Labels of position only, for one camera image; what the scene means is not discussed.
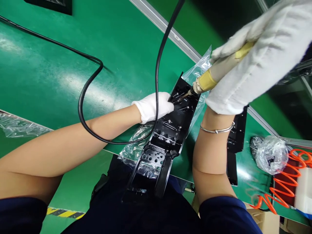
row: yellow screwdriver handle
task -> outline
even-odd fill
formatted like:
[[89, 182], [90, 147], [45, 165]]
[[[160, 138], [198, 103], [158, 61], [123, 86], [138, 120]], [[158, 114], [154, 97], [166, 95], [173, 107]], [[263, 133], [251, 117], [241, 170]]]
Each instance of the yellow screwdriver handle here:
[[213, 89], [248, 54], [253, 46], [254, 42], [247, 42], [234, 54], [218, 59], [211, 68], [196, 80], [195, 85], [193, 85], [195, 92], [203, 93]]

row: dark blue clothing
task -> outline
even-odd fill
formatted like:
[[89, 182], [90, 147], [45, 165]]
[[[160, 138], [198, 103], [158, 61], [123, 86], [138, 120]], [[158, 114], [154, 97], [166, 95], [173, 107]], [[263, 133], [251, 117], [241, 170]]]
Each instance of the dark blue clothing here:
[[[200, 206], [200, 217], [169, 182], [161, 200], [151, 203], [121, 203], [129, 176], [109, 179], [91, 200], [90, 209], [62, 233], [261, 233], [242, 201], [214, 197]], [[142, 183], [153, 180], [138, 177]], [[46, 204], [35, 198], [0, 200], [0, 233], [39, 233]]]

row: person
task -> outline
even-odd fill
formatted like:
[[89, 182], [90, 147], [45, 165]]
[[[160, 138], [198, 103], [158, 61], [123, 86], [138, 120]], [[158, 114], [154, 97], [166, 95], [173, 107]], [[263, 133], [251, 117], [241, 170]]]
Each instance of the person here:
[[[218, 59], [246, 41], [257, 41], [249, 54], [211, 90], [202, 127], [231, 126], [234, 116], [266, 92], [303, 57], [312, 39], [310, 0], [279, 1], [244, 26], [212, 53]], [[174, 110], [168, 93], [159, 93], [159, 115]], [[106, 139], [137, 123], [156, 119], [155, 94], [131, 106], [87, 121]], [[92, 197], [90, 208], [63, 233], [261, 233], [237, 199], [226, 175], [228, 132], [200, 129], [193, 153], [193, 177], [199, 214], [181, 195], [177, 181], [168, 182], [161, 200], [121, 203], [131, 169], [113, 158], [108, 181]], [[0, 159], [0, 232], [39, 233], [62, 175], [106, 146], [80, 123], [39, 136]], [[141, 183], [153, 179], [141, 176]]]

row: forearm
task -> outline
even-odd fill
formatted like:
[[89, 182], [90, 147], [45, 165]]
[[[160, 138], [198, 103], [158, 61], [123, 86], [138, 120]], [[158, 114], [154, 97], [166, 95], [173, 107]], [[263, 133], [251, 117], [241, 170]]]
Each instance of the forearm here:
[[[202, 126], [211, 131], [224, 129], [232, 124], [233, 119], [234, 115], [216, 114], [207, 107]], [[201, 129], [194, 148], [193, 167], [208, 174], [226, 173], [228, 135], [229, 132], [215, 134]]]
[[[202, 126], [210, 131], [224, 129], [233, 119], [234, 115], [219, 115], [207, 107]], [[202, 129], [199, 132], [193, 154], [193, 178], [200, 204], [212, 197], [235, 197], [226, 174], [228, 134], [208, 133]]]
[[[87, 121], [105, 139], [114, 139], [141, 122], [135, 105]], [[59, 176], [87, 161], [103, 149], [104, 143], [78, 123], [37, 137], [0, 159], [0, 170], [26, 175]]]

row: yellow black warning tape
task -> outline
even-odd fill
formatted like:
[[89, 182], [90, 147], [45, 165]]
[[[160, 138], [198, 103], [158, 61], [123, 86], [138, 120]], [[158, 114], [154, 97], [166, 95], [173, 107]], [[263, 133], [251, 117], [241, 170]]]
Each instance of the yellow black warning tape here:
[[59, 209], [59, 208], [54, 208], [50, 206], [48, 207], [46, 214], [55, 215], [55, 216], [63, 217], [63, 218], [74, 218], [74, 219], [80, 219], [82, 218], [82, 216], [85, 215], [84, 212], [70, 211], [70, 210]]

